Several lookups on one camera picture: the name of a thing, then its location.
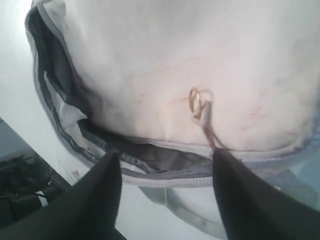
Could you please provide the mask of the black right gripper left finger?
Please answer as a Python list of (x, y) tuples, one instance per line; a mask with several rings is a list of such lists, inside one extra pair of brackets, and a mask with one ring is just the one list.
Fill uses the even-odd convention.
[(106, 153), (48, 206), (0, 231), (2, 240), (121, 240), (116, 229), (122, 174), (117, 152)]

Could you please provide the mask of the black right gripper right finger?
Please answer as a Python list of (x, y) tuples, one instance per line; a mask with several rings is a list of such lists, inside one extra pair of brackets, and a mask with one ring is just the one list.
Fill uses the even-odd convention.
[(212, 156), (212, 185), (229, 240), (318, 240), (319, 211), (281, 193), (229, 151)]

